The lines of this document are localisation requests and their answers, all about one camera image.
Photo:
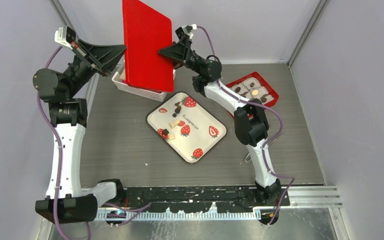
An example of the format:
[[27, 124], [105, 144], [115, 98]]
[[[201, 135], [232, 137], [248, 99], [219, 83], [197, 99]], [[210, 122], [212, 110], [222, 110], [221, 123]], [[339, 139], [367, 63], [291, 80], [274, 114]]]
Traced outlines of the white oval chocolate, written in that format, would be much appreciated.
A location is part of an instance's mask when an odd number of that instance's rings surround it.
[[253, 97], [255, 97], [259, 94], [259, 91], [255, 89], [255, 90], [252, 90], [250, 93]]

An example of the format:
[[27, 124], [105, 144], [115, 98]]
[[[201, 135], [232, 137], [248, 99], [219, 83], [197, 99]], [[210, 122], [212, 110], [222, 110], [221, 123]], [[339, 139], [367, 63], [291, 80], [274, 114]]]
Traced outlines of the metal tongs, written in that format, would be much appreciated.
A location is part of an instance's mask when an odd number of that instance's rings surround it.
[[244, 158], [245, 163], [249, 163], [252, 160], [251, 155], [248, 153], [246, 157]]

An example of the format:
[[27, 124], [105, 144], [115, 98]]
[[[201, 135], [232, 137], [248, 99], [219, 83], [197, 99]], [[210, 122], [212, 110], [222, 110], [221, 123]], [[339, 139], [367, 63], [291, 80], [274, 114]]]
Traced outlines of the red chocolate box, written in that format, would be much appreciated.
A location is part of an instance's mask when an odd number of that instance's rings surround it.
[[226, 86], [244, 98], [260, 100], [260, 102], [267, 107], [273, 107], [280, 97], [269, 83], [256, 71], [228, 83]]

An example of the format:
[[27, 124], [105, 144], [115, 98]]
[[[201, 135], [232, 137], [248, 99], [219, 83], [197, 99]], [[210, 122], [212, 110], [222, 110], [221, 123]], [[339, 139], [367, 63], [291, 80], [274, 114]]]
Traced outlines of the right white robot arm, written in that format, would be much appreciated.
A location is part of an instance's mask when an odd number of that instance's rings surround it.
[[257, 198], [263, 205], [271, 205], [281, 191], [270, 159], [269, 122], [264, 106], [258, 99], [249, 100], [221, 83], [222, 64], [214, 54], [201, 57], [192, 50], [193, 31], [197, 25], [184, 25], [175, 30], [177, 42], [158, 53], [171, 60], [176, 68], [185, 67], [197, 75], [192, 77], [195, 92], [211, 99], [233, 116], [236, 138], [248, 150], [255, 171]]

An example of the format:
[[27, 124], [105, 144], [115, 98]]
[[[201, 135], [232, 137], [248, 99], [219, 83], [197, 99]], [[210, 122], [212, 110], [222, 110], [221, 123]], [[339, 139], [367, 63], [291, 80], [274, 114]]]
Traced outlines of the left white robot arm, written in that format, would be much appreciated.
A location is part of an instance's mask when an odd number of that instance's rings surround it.
[[74, 57], [65, 71], [45, 67], [32, 78], [39, 99], [48, 104], [47, 123], [54, 135], [51, 177], [45, 198], [35, 202], [35, 211], [54, 224], [91, 222], [106, 202], [121, 206], [126, 193], [121, 181], [115, 178], [82, 190], [80, 163], [88, 104], [76, 94], [93, 76], [108, 76], [123, 57], [126, 46], [87, 43], [78, 39], [68, 26], [59, 27], [54, 40], [69, 48]]

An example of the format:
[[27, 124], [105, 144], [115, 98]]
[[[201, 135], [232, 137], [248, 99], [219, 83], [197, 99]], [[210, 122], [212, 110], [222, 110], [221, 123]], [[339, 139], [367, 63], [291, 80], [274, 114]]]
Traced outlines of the red box lid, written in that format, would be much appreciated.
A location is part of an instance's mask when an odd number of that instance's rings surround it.
[[122, 18], [125, 82], [140, 89], [172, 92], [173, 62], [158, 54], [172, 44], [171, 20], [140, 0], [123, 0]]

